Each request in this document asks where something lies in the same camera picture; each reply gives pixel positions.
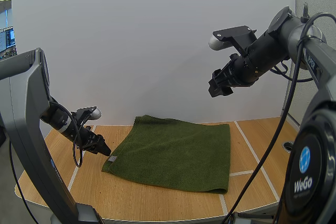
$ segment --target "computer monitor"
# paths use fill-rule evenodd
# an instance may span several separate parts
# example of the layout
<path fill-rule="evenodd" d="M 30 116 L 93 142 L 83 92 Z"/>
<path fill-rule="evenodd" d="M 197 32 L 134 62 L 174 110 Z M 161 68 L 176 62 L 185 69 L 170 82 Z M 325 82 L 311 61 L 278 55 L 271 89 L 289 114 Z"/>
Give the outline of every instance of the computer monitor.
<path fill-rule="evenodd" d="M 3 31 L 0 33 L 0 52 L 5 51 L 7 48 L 6 44 L 6 32 Z"/>
<path fill-rule="evenodd" d="M 12 47 L 15 45 L 15 36 L 14 36 L 14 30 L 9 29 L 6 31 L 6 39 L 7 39 L 7 48 Z"/>

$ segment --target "table surface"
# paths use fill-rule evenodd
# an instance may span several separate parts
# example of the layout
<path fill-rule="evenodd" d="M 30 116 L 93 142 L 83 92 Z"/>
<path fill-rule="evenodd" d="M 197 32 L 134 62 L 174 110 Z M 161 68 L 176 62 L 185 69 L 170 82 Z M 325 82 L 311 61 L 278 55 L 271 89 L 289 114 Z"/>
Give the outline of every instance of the table surface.
<path fill-rule="evenodd" d="M 136 221 L 190 220 L 227 214 L 266 150 L 278 122 L 279 118 L 226 122 L 230 125 L 231 132 L 231 166 L 229 188 L 224 195 L 131 182 L 102 172 L 107 157 L 89 152 L 85 152 L 83 165 L 77 169 L 69 140 L 52 130 L 45 141 L 75 201 L 92 205 L 102 218 Z M 125 139 L 132 126 L 97 126 L 93 129 L 96 134 L 104 136 L 113 151 Z M 294 141 L 296 134 L 296 130 L 286 122 L 263 168 L 238 204 L 237 211 L 279 200 L 289 158 L 289 153 L 281 144 Z M 19 183 L 26 200 L 46 206 L 26 172 L 21 175 Z M 15 193 L 19 196 L 17 186 Z"/>

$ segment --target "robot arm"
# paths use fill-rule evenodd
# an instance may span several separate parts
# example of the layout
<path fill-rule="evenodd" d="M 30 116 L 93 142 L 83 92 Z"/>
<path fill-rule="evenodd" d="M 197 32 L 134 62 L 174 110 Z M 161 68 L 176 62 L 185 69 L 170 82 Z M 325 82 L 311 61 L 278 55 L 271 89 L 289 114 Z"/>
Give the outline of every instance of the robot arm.
<path fill-rule="evenodd" d="M 289 57 L 297 62 L 303 43 L 300 67 L 309 70 L 319 91 L 294 142 L 274 223 L 336 222 L 336 51 L 314 25 L 301 38 L 307 21 L 307 16 L 300 19 L 285 7 L 258 39 L 255 31 L 244 26 L 215 31 L 209 42 L 214 50 L 234 46 L 240 53 L 231 55 L 229 63 L 213 73 L 212 97 L 230 95 L 232 87 L 253 85 Z"/>
<path fill-rule="evenodd" d="M 75 127 L 86 119 L 99 117 L 96 107 L 73 113 L 77 118 L 74 123 L 69 122 L 64 111 L 53 106 L 56 102 L 49 94 L 49 74 L 40 48 L 0 60 L 0 90 L 0 126 L 7 132 L 29 178 L 54 213 L 53 219 L 66 224 L 103 223 L 91 206 L 75 202 L 39 127 L 42 118 L 73 141 Z M 80 137 L 84 149 L 110 154 L 102 136 L 82 128 Z"/>

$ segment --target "black cable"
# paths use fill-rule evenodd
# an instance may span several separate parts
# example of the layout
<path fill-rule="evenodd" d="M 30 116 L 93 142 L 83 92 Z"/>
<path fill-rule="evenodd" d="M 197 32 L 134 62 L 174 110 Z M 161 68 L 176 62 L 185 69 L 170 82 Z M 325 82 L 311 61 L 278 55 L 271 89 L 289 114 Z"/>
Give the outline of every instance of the black cable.
<path fill-rule="evenodd" d="M 91 117 L 91 114 L 88 114 L 88 115 L 84 118 L 83 122 L 80 124 L 80 127 L 79 127 L 78 131 L 80 131 L 80 130 L 83 128 L 84 124 L 86 123 L 86 121 L 87 121 L 90 117 Z"/>
<path fill-rule="evenodd" d="M 282 75 L 283 77 L 285 77 L 287 80 L 289 81 L 293 81 L 292 78 L 290 78 L 289 76 L 285 75 L 277 66 L 274 66 L 274 68 L 277 70 L 279 75 Z M 308 82 L 308 81 L 312 81 L 313 78 L 307 78 L 307 79 L 300 79 L 297 80 L 297 82 Z"/>
<path fill-rule="evenodd" d="M 287 65 L 285 65 L 285 64 L 282 63 L 282 62 L 281 62 L 281 64 L 282 64 L 282 66 L 285 68 L 285 71 L 284 71 L 284 72 L 282 72 L 277 66 L 274 66 L 275 70 L 274 70 L 274 69 L 270 69 L 270 71 L 271 71 L 272 73 L 275 73 L 275 74 L 278 74 L 278 75 L 280 75 L 280 76 L 285 77 L 285 78 L 286 78 L 287 80 L 289 80 L 289 81 L 293 81 L 292 78 L 290 78 L 289 76 L 286 75 L 286 73 L 287 73 L 287 71 L 288 71 L 288 67 L 287 67 Z M 300 79 L 300 80 L 297 80 L 297 82 L 308 82 L 308 81 L 312 81 L 312 80 L 313 80 L 313 78 L 307 78 L 307 79 Z"/>
<path fill-rule="evenodd" d="M 315 15 L 313 15 L 308 21 L 307 23 L 304 25 L 302 33 L 301 33 L 301 37 L 303 38 L 304 36 L 307 35 L 307 32 L 309 30 L 309 28 L 312 26 L 313 22 L 319 18 L 319 17 L 331 17 L 335 23 L 336 23 L 336 17 L 334 17 L 333 15 L 329 14 L 329 13 L 317 13 Z M 233 211 L 235 210 L 235 208 L 237 207 L 238 203 L 240 202 L 240 200 L 242 199 L 244 193 L 246 192 L 247 188 L 249 187 L 249 185 L 251 184 L 251 182 L 253 181 L 253 179 L 256 177 L 258 171 L 260 170 L 260 168 L 262 167 L 262 165 L 264 164 L 267 156 L 269 155 L 269 153 L 271 152 L 279 134 L 280 131 L 283 127 L 283 124 L 285 123 L 290 105 L 292 103 L 292 99 L 294 96 L 294 92 L 295 92 L 295 87 L 296 87 L 296 83 L 298 80 L 298 76 L 299 76 L 299 70 L 300 70 L 300 63 L 301 63 L 301 58 L 302 58 L 302 54 L 303 54 L 303 43 L 300 43 L 299 48 L 298 48 L 298 58 L 297 58 L 297 62 L 294 68 L 294 73 L 293 73 L 293 79 L 292 79 L 292 83 L 290 86 L 290 90 L 288 93 L 288 98 L 286 101 L 286 105 L 284 107 L 284 112 L 280 118 L 279 124 L 277 129 L 275 130 L 274 136 L 272 137 L 271 142 L 269 143 L 269 146 L 267 147 L 263 157 L 260 159 L 260 162 L 258 163 L 256 169 L 253 171 L 253 173 L 251 174 L 249 180 L 247 181 L 247 183 L 245 184 L 245 186 L 243 187 L 242 191 L 240 192 L 236 202 L 234 203 L 234 205 L 232 206 L 231 210 L 228 212 L 228 214 L 225 216 L 225 218 L 223 219 L 223 221 L 221 222 L 221 224 L 224 224 L 225 221 L 232 215 Z"/>
<path fill-rule="evenodd" d="M 79 130 L 77 128 L 77 123 L 76 123 L 74 117 L 71 115 L 71 113 L 63 105 L 59 104 L 58 102 L 54 102 L 54 101 L 49 101 L 49 103 L 52 103 L 52 104 L 56 105 L 61 110 L 63 110 L 65 113 L 67 113 L 68 116 L 70 117 L 72 123 L 75 125 L 76 136 L 74 138 L 74 144 L 72 146 L 72 155 L 73 155 L 73 158 L 74 158 L 73 161 L 75 161 L 76 166 L 79 168 L 79 167 L 82 166 L 82 163 L 83 163 L 83 148 L 82 148 L 82 140 L 80 138 Z M 76 159 L 76 139 L 78 139 L 78 146 L 79 146 L 79 153 L 80 153 L 79 164 L 77 163 L 77 159 Z"/>
<path fill-rule="evenodd" d="M 21 187 L 19 185 L 19 181 L 17 180 L 17 177 L 16 177 L 16 173 L 15 173 L 15 168 L 14 168 L 14 163 L 13 163 L 13 157 L 12 157 L 12 143 L 11 141 L 9 140 L 9 160 L 10 160 L 10 165 L 12 167 L 12 172 L 13 172 L 13 176 L 14 176 L 14 179 L 15 179 L 15 182 L 17 184 L 17 188 L 19 189 L 19 192 L 20 192 L 20 195 L 21 195 L 21 198 L 23 200 L 23 203 L 25 204 L 26 208 L 27 208 L 27 211 L 29 212 L 30 216 L 32 217 L 32 219 L 34 220 L 34 222 L 36 224 L 38 224 L 37 220 L 35 219 L 34 215 L 32 214 L 32 212 L 30 211 L 28 205 L 27 205 L 27 202 L 26 202 L 26 199 L 25 197 L 23 196 L 23 193 L 21 191 Z"/>

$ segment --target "white backdrop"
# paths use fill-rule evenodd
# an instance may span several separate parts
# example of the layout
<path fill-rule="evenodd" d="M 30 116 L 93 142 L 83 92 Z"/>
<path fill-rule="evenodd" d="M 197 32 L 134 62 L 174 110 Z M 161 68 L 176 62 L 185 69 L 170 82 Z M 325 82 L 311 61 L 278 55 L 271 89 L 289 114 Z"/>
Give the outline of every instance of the white backdrop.
<path fill-rule="evenodd" d="M 287 81 L 267 73 L 211 98 L 208 81 L 234 49 L 212 32 L 248 25 L 260 36 L 294 0 L 13 0 L 18 52 L 41 47 L 52 95 L 70 110 L 98 106 L 97 124 L 149 114 L 190 122 L 279 116 Z"/>

